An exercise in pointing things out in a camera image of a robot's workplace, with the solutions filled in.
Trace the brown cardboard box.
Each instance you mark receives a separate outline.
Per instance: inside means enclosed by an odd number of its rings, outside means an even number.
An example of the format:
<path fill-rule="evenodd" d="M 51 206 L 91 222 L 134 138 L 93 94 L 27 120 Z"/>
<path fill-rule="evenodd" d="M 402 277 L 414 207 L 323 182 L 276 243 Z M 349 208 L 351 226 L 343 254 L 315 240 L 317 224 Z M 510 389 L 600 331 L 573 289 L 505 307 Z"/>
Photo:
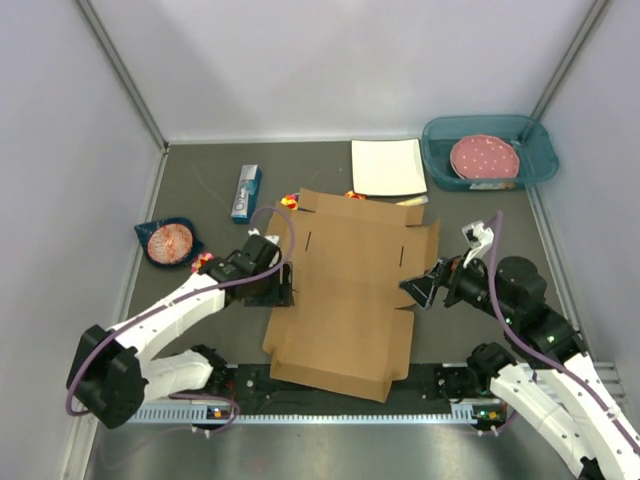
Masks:
<path fill-rule="evenodd" d="M 440 224 L 424 206 L 303 189 L 267 232 L 290 253 L 294 303 L 272 310 L 270 376 L 385 402 L 408 376 L 414 301 L 400 288 L 438 258 Z"/>

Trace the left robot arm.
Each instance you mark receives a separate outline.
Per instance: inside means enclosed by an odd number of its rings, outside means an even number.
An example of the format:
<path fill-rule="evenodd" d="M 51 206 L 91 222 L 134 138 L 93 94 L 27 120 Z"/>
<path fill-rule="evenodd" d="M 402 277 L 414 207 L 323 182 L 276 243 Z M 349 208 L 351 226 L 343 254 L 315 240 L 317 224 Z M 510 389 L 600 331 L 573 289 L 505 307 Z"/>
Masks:
<path fill-rule="evenodd" d="M 176 290 L 137 316 L 81 336 L 66 381 L 66 409 L 95 416 L 115 429 L 143 404 L 164 398 L 216 396 L 229 382 L 226 362 L 215 349 L 196 345 L 161 357 L 160 352 L 191 327 L 242 301 L 288 305 L 290 265 L 276 235 L 250 232 L 245 244 L 192 273 Z"/>

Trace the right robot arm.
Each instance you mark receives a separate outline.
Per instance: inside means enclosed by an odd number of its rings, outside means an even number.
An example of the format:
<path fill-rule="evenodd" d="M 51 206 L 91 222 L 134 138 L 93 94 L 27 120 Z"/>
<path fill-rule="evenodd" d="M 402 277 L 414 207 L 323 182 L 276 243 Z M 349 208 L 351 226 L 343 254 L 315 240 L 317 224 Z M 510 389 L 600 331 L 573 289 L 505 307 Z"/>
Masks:
<path fill-rule="evenodd" d="M 467 384 L 478 395 L 505 401 L 575 478 L 638 478 L 639 434 L 580 334 L 547 304 L 547 283 L 530 260 L 509 256 L 489 269 L 480 260 L 440 259 L 400 287 L 424 309 L 444 288 L 445 307 L 464 302 L 503 322 L 510 346 L 476 347 L 467 359 Z"/>

